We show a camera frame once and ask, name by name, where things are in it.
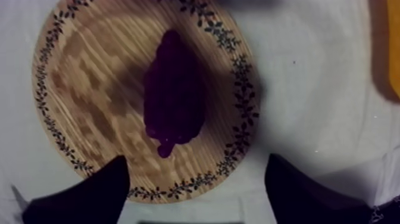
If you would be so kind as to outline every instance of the table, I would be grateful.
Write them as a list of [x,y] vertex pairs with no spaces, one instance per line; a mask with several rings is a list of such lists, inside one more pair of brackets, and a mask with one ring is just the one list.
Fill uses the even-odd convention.
[[[270,153],[369,204],[393,197],[393,191],[376,193],[385,168],[391,169],[382,165],[388,158],[381,158],[400,143],[399,104],[382,81],[384,1],[220,2],[252,48],[264,87],[257,140],[216,189],[177,204],[127,202],[120,223],[275,223],[263,184]],[[4,0],[0,6],[0,170],[3,183],[16,186],[27,200],[82,180],[47,140],[31,94],[36,39],[56,3]],[[345,177],[368,187],[357,191]]]

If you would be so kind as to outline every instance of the purple sweet potato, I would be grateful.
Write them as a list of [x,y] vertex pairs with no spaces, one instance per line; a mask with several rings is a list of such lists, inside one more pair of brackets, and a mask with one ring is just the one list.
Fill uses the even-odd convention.
[[167,31],[144,77],[146,133],[159,140],[162,158],[171,154],[175,144],[186,144],[196,137],[204,123],[200,71],[195,54],[179,34]]

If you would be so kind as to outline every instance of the yellow object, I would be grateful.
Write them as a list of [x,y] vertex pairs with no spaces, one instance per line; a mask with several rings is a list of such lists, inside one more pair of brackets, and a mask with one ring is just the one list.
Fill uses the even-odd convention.
[[389,14],[389,79],[400,97],[400,0],[387,0]]

